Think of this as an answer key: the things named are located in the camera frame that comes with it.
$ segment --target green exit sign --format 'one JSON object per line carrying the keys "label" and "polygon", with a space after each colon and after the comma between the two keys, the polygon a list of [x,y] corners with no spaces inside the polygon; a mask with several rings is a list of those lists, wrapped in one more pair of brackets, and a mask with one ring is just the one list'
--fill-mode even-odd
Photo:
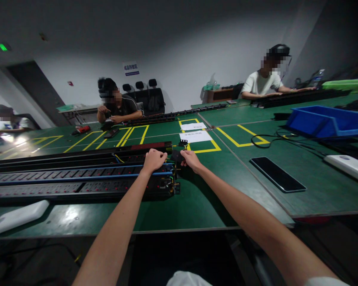
{"label": "green exit sign", "polygon": [[12,50],[11,47],[7,43],[0,43],[0,49],[3,52],[7,52],[7,51]]}

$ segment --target water bottle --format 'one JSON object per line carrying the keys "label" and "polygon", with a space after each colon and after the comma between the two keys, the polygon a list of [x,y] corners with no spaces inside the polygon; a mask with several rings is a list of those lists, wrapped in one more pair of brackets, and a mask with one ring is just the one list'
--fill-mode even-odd
{"label": "water bottle", "polygon": [[319,72],[313,77],[308,87],[317,87],[318,83],[321,81],[323,77],[323,72],[325,70],[319,70]]}

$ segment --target door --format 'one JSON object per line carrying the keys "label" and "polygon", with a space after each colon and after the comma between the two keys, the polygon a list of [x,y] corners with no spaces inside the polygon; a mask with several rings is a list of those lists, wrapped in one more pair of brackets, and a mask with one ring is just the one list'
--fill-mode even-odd
{"label": "door", "polygon": [[65,103],[35,61],[9,66],[7,69],[56,126],[69,125],[56,109]]}

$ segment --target man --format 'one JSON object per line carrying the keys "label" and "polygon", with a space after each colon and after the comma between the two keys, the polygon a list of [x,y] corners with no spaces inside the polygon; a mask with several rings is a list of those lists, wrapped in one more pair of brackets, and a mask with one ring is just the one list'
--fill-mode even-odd
{"label": "man", "polygon": [[[204,179],[234,220],[273,260],[289,286],[347,286],[266,209],[203,166],[194,151],[182,150],[180,153],[184,157],[181,165],[191,167]],[[166,158],[167,153],[155,149],[146,153],[139,176],[93,242],[73,286],[117,284],[147,183]],[[210,284],[196,274],[177,271],[167,285]]]}
{"label": "man", "polygon": [[[282,84],[280,76],[273,74],[273,70],[289,56],[290,48],[284,44],[277,44],[269,49],[264,61],[261,61],[261,68],[252,73],[241,90],[241,97],[244,99],[256,99],[259,97],[270,97],[281,95],[285,92],[297,92],[315,89],[307,87],[303,89],[290,89]],[[277,92],[267,94],[269,89]]]}
{"label": "man", "polygon": [[4,133],[19,134],[36,129],[31,120],[14,115],[12,108],[2,104],[0,104],[0,121],[5,121],[3,128],[0,129],[0,135]]}
{"label": "man", "polygon": [[98,88],[99,96],[104,103],[104,105],[98,107],[97,119],[99,123],[106,121],[106,114],[110,114],[110,120],[114,124],[143,116],[143,110],[137,107],[134,99],[121,94],[111,78],[100,78]]}

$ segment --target blue plastic bin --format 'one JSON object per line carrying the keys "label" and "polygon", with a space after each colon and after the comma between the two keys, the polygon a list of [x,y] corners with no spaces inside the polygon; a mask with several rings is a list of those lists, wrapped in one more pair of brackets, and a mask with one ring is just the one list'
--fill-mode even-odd
{"label": "blue plastic bin", "polygon": [[317,138],[358,135],[358,112],[320,105],[292,108],[286,123]]}

